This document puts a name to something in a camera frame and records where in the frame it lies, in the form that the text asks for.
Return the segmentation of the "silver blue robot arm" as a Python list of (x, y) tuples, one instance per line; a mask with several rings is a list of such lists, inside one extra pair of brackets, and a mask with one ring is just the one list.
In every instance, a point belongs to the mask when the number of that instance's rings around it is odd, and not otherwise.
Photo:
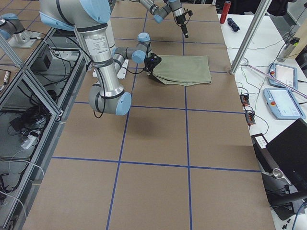
[(161, 23), (170, 13), (173, 14), (175, 23), (181, 28), (185, 38), (189, 38), (186, 24), (193, 15), (192, 10), (183, 8), (179, 0), (165, 0), (164, 6), (159, 7), (154, 0), (138, 0), (142, 6), (154, 17), (157, 23)]
[(79, 45), (92, 62), (99, 82), (89, 94), (89, 104), (96, 112), (125, 115), (131, 106), (131, 94), (119, 83), (117, 73), (126, 59), (144, 63), (151, 72), (161, 61), (152, 52), (147, 33), (138, 35), (136, 47), (111, 49), (107, 32), (111, 10), (107, 0), (42, 0), (41, 21), (51, 27), (74, 31)]

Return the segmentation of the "spare grey robot arm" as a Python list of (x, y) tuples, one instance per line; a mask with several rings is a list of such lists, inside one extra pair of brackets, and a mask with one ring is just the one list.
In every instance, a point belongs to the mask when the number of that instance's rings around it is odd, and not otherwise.
[(27, 31), (14, 13), (0, 16), (0, 34), (14, 48), (31, 48), (41, 37), (40, 32)]

